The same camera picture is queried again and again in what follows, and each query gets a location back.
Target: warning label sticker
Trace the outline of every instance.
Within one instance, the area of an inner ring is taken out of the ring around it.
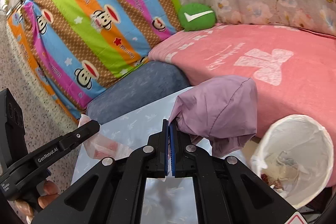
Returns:
[[[296,212],[285,224],[307,224],[307,222],[299,212]]]

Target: pink blanket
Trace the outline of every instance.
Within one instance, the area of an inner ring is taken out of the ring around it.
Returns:
[[[332,37],[286,26],[219,25],[181,31],[158,44],[149,58],[176,65],[192,85],[219,75],[252,77],[258,88],[258,137],[287,115],[305,114],[326,127],[336,143]],[[328,183],[332,185],[336,168]]]

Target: human hand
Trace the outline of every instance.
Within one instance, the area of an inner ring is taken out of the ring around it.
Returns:
[[[58,194],[59,190],[57,185],[50,180],[46,180],[44,182],[43,190],[46,193],[46,195],[40,196],[38,199],[39,205],[42,209],[47,207],[54,199],[56,199],[59,196]],[[30,224],[34,217],[33,208],[26,201],[20,199],[15,201],[15,205],[21,213],[27,216],[27,222],[28,224]]]

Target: silver screw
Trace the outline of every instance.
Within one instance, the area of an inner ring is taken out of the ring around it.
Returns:
[[[154,151],[154,147],[147,145],[142,149],[145,153],[152,153]]]
[[[185,147],[185,149],[188,151],[188,152],[195,152],[196,151],[196,146],[194,146],[193,144],[190,144],[190,145],[187,145]]]
[[[237,158],[234,156],[227,157],[226,160],[229,164],[236,164],[238,162]]]
[[[105,158],[101,161],[101,163],[105,166],[111,165],[113,163],[113,159],[112,158]]]

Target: green pillow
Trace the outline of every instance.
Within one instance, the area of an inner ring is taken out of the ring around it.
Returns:
[[[185,31],[200,31],[212,28],[216,23],[214,11],[204,4],[190,3],[183,5],[178,18]]]

